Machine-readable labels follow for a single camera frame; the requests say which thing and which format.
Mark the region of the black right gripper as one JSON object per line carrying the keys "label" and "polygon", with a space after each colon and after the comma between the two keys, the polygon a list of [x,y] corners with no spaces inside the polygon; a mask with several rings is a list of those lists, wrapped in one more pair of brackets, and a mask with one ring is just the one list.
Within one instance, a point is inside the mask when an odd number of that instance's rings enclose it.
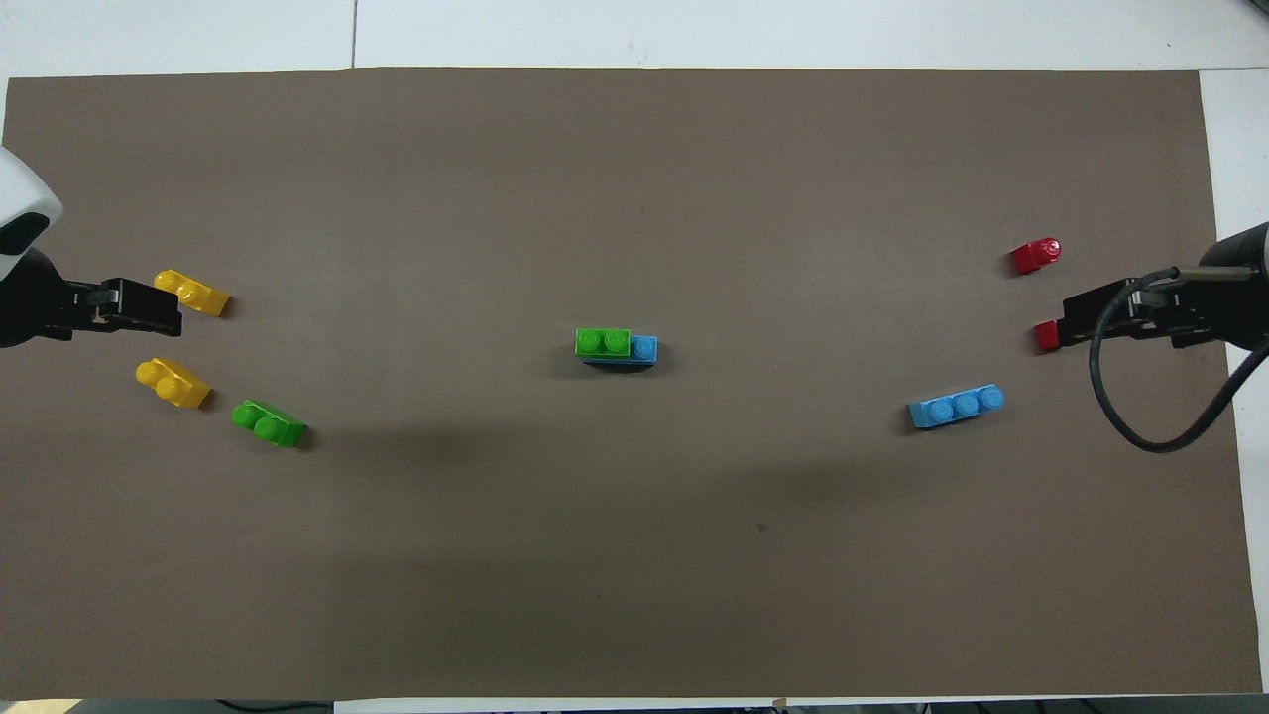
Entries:
{"label": "black right gripper", "polygon": [[[1250,268],[1242,282],[1213,282],[1206,316],[1214,339],[1251,351],[1268,334],[1266,232],[1260,223],[1222,238],[1202,256],[1203,268]],[[1207,342],[1207,327],[1192,290],[1192,270],[1161,270],[1119,279],[1062,301],[1055,347],[1089,342],[1096,318],[1110,304],[1104,339],[1169,339],[1184,349]]]}

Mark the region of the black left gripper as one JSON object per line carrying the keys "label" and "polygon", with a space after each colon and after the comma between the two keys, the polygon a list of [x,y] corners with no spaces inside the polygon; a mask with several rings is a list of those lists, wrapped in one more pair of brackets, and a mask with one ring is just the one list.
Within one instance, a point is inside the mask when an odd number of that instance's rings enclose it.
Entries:
{"label": "black left gripper", "polygon": [[69,342],[72,330],[63,328],[60,320],[74,304],[91,307],[75,317],[76,331],[146,331],[181,337],[184,320],[176,294],[169,290],[128,279],[85,282],[76,290],[77,297],[44,252],[28,250],[1,284],[1,347],[16,347],[33,339]]}

